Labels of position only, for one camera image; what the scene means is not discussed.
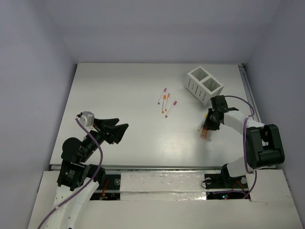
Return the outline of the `yellow cap white pen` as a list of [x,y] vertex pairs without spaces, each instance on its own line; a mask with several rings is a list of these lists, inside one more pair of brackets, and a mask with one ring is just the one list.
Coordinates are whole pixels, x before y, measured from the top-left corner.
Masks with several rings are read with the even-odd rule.
[[207,117],[207,114],[204,115],[204,118],[203,120],[201,121],[199,127],[197,128],[197,131],[200,132],[200,130],[202,129],[203,125],[204,125],[204,122],[206,120],[206,117]]

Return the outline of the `orange glue stick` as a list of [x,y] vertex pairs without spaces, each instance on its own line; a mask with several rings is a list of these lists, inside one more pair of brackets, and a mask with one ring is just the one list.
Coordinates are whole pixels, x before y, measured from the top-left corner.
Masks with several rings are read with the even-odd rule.
[[202,132],[201,132],[201,139],[206,139],[208,136],[208,129],[202,129]]

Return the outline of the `magenta cap white pen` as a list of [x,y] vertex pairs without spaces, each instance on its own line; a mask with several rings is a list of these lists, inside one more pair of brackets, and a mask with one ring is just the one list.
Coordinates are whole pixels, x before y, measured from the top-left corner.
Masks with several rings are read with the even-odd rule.
[[165,114],[165,118],[167,118],[170,115],[171,111],[175,108],[176,104],[177,104],[177,101],[175,101],[172,104],[172,106],[168,109],[167,113]]

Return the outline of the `pale pink cap pen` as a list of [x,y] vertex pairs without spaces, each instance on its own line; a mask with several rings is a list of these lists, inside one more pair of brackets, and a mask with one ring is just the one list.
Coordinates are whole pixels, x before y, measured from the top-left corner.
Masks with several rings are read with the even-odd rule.
[[167,96],[166,96],[166,103],[165,103],[165,109],[164,109],[164,111],[165,112],[167,112],[167,110],[168,110],[168,103],[169,103],[169,100],[170,100],[170,93],[168,93],[167,94]]

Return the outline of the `orange cap white pen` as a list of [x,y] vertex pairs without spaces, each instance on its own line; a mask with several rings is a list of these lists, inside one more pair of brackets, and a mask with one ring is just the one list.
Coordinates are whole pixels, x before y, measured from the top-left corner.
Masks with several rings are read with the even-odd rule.
[[165,112],[166,107],[166,95],[163,96],[163,103],[162,103],[162,114]]

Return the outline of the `purple cap white pen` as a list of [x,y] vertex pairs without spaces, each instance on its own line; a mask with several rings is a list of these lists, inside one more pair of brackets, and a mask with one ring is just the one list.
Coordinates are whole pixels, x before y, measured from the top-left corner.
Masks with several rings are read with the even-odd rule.
[[167,91],[167,88],[164,88],[159,100],[158,100],[158,103],[157,104],[160,104],[161,103],[161,100],[163,99],[163,97],[166,95],[166,91]]

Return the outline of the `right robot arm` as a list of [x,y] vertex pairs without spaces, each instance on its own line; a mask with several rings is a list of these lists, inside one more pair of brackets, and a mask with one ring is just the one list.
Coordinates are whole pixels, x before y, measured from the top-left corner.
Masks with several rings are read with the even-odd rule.
[[201,186],[204,189],[233,188],[233,185],[246,175],[256,175],[257,170],[282,164],[285,153],[279,129],[274,124],[263,124],[253,120],[255,114],[244,115],[239,109],[229,107],[225,95],[211,98],[212,107],[208,109],[202,124],[201,137],[205,139],[209,131],[217,131],[221,125],[228,126],[241,134],[243,156],[222,166],[219,174],[206,175]]

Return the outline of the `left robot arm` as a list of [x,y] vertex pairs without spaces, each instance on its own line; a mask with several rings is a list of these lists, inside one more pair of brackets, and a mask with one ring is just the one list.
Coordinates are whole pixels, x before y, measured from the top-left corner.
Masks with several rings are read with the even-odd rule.
[[[83,140],[68,138],[62,145],[61,169],[52,211],[45,223],[47,229],[77,227],[91,196],[105,184],[102,143],[118,144],[129,127],[120,125],[118,118],[97,119],[91,112],[82,112],[75,120],[86,136]],[[100,152],[100,163],[86,164],[96,150]]]

